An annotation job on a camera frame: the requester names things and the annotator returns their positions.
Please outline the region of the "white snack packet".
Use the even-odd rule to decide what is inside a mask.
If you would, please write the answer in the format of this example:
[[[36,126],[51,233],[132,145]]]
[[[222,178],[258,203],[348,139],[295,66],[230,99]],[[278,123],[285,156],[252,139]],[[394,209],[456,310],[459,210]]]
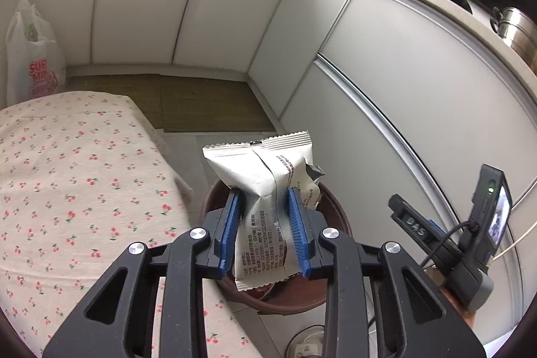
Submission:
[[[297,189],[302,204],[314,209],[321,200],[319,179],[324,175],[313,163],[309,132],[207,145],[202,153],[220,181],[245,196],[234,254],[238,290],[272,285],[298,273],[288,191]]]

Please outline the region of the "cherry print tablecloth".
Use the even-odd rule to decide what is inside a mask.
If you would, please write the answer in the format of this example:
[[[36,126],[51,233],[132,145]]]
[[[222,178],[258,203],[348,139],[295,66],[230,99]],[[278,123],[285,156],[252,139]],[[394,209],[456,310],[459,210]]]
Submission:
[[[169,244],[204,194],[124,95],[70,92],[1,111],[1,311],[35,356],[129,244]]]

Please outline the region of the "brown trash bin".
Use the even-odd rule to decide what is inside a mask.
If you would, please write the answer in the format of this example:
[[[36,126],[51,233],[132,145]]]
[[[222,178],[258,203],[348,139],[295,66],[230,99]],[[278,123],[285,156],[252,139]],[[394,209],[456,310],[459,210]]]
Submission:
[[[229,273],[216,281],[226,297],[244,303],[261,313],[290,315],[304,313],[326,303],[327,281],[310,281],[300,275],[295,260],[288,217],[278,201],[285,201],[286,193],[275,198],[256,199],[254,194],[241,194],[241,220],[237,234],[235,259]]]

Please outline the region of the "white kitchen cabinets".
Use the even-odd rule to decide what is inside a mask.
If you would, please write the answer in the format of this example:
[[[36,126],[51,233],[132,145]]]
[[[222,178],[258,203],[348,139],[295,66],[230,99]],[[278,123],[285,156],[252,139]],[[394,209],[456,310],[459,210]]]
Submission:
[[[536,208],[536,78],[447,0],[31,0],[78,73],[247,79],[315,161],[362,242],[417,247],[390,220],[401,194],[440,225],[464,220],[483,163],[514,214]]]

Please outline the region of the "white plastic shopping bag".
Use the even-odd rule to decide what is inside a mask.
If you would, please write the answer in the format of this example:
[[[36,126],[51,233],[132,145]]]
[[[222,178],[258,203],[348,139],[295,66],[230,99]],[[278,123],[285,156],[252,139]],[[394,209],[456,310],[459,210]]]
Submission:
[[[65,57],[52,25],[29,0],[18,0],[5,43],[9,106],[64,90]]]

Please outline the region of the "steel pot on counter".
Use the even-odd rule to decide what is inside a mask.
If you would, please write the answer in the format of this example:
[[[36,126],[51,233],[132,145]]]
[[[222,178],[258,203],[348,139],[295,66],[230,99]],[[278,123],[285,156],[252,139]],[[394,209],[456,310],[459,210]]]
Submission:
[[[515,7],[492,9],[491,29],[536,73],[537,30],[532,19]]]

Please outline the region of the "white power strip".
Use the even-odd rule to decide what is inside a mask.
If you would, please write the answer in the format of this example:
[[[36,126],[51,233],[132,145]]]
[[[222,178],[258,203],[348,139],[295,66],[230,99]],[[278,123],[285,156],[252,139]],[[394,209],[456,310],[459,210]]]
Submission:
[[[286,358],[321,358],[323,355],[324,326],[311,325],[289,341]]]

